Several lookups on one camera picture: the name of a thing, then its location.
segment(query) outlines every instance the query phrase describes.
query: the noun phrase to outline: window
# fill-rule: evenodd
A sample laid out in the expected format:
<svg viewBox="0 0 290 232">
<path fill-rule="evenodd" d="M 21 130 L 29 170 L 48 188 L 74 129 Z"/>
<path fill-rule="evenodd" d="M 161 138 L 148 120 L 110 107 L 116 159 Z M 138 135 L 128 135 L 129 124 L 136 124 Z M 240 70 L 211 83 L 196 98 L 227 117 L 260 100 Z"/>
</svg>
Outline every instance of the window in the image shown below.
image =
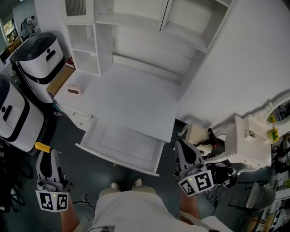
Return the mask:
<svg viewBox="0 0 290 232">
<path fill-rule="evenodd" d="M 9 43 L 11 43 L 18 36 L 13 19 L 4 25 L 4 31 Z"/>
</svg>

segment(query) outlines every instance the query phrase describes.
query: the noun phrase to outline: yellow handle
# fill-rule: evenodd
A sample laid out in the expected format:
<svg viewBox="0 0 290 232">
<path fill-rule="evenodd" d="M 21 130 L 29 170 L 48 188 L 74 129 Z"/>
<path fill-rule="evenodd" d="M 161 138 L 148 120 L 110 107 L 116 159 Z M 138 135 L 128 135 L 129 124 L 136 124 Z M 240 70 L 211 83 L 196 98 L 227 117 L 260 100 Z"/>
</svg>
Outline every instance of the yellow handle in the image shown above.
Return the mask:
<svg viewBox="0 0 290 232">
<path fill-rule="evenodd" d="M 38 150 L 47 152 L 47 153 L 50 153 L 50 149 L 51 149 L 51 147 L 49 147 L 49 146 L 47 146 L 45 144 L 39 143 L 39 142 L 35 143 L 35 148 L 38 149 Z"/>
</svg>

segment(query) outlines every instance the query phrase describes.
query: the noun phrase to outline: shoe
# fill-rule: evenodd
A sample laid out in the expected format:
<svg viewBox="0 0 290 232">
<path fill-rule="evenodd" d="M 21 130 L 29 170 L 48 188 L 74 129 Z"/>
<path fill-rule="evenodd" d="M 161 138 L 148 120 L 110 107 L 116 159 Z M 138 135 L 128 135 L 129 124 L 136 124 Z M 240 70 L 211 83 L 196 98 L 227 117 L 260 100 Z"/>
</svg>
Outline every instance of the shoe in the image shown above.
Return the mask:
<svg viewBox="0 0 290 232">
<path fill-rule="evenodd" d="M 142 185 L 143 185 L 143 180 L 142 180 L 142 178 L 137 177 L 137 178 L 135 179 L 135 181 L 133 182 L 133 186 L 132 186 L 132 188 L 135 188 L 135 187 L 141 187 Z"/>
<path fill-rule="evenodd" d="M 120 187 L 116 181 L 111 182 L 111 189 L 120 190 Z"/>
</svg>

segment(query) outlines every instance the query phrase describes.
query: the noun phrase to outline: person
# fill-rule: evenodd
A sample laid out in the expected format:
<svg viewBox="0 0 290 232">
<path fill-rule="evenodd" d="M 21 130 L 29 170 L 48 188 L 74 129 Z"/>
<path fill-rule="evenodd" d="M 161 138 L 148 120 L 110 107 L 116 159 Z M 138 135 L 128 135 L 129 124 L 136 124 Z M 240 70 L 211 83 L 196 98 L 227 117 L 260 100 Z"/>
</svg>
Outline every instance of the person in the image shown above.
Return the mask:
<svg viewBox="0 0 290 232">
<path fill-rule="evenodd" d="M 200 219 L 196 196 L 187 197 L 181 190 L 180 211 Z M 63 232 L 73 232 L 80 223 L 71 199 L 68 210 L 61 212 Z M 143 186 L 137 178 L 130 191 L 121 192 L 117 182 L 101 191 L 89 232 L 207 232 L 180 215 L 173 217 L 156 191 Z"/>
</svg>

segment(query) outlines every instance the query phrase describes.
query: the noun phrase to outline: open drawer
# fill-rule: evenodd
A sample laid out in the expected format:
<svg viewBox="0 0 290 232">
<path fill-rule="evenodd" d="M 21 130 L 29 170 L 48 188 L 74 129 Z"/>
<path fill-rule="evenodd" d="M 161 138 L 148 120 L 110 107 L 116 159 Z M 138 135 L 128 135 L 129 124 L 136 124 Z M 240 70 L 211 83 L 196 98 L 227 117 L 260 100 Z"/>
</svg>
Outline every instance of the open drawer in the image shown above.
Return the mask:
<svg viewBox="0 0 290 232">
<path fill-rule="evenodd" d="M 79 148 L 102 159 L 145 174 L 156 173 L 164 141 L 96 117 L 91 121 Z"/>
</svg>

